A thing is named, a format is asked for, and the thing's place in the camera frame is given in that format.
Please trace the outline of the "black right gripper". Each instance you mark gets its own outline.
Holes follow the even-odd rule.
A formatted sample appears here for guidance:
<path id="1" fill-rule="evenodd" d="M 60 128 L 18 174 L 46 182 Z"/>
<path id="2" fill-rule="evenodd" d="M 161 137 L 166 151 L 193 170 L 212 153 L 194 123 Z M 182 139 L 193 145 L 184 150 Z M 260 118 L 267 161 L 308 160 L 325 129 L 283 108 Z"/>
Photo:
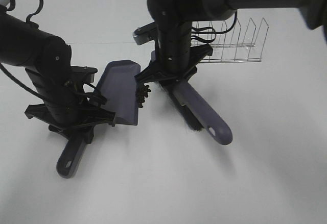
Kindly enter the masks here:
<path id="1" fill-rule="evenodd" d="M 213 54 L 209 44 L 191 46 L 192 22 L 167 32 L 158 30 L 156 62 L 135 76 L 137 83 L 150 83 L 186 77 L 206 56 Z"/>

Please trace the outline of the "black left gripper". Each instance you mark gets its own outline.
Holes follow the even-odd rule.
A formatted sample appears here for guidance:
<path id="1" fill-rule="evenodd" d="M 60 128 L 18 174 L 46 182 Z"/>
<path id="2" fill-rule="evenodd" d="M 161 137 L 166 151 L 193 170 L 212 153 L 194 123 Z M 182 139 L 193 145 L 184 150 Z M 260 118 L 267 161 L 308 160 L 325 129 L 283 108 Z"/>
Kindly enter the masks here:
<path id="1" fill-rule="evenodd" d="M 93 92 L 85 92 L 84 85 L 91 86 L 92 83 L 80 84 L 72 80 L 71 66 L 51 70 L 48 74 L 29 68 L 25 71 L 43 101 L 42 104 L 28 105 L 25 110 L 28 119 L 37 118 L 47 123 L 50 131 L 60 135 L 64 131 L 83 128 L 86 123 L 115 126 L 116 113 L 101 109 L 107 99 L 97 87 Z"/>

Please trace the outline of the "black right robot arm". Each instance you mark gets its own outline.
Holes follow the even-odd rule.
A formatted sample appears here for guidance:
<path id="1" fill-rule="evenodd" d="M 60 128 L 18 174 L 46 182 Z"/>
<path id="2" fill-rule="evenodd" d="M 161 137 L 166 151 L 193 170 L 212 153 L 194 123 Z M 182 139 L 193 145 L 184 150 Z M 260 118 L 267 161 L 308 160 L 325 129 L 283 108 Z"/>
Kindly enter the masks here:
<path id="1" fill-rule="evenodd" d="M 193 47 L 196 21 L 223 21 L 239 9 L 297 8 L 309 29 L 326 26 L 326 0 L 147 0 L 153 22 L 134 32 L 141 45 L 155 41 L 155 59 L 136 76 L 137 82 L 172 80 L 194 73 L 195 66 L 213 50 L 204 44 Z"/>

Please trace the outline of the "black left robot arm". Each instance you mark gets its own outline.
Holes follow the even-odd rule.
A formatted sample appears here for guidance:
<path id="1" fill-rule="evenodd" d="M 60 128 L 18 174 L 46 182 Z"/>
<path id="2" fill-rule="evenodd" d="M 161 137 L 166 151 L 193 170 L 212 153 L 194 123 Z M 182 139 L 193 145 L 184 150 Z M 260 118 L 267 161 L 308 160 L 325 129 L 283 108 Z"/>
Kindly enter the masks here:
<path id="1" fill-rule="evenodd" d="M 29 105 L 27 118 L 37 118 L 50 131 L 70 138 L 75 132 L 93 132 L 96 125 L 115 125 L 115 113 L 101 108 L 107 99 L 98 88 L 85 92 L 97 69 L 72 66 L 72 49 L 55 35 L 24 22 L 1 6 L 1 64 L 24 67 L 36 88 L 31 93 L 43 103 Z"/>

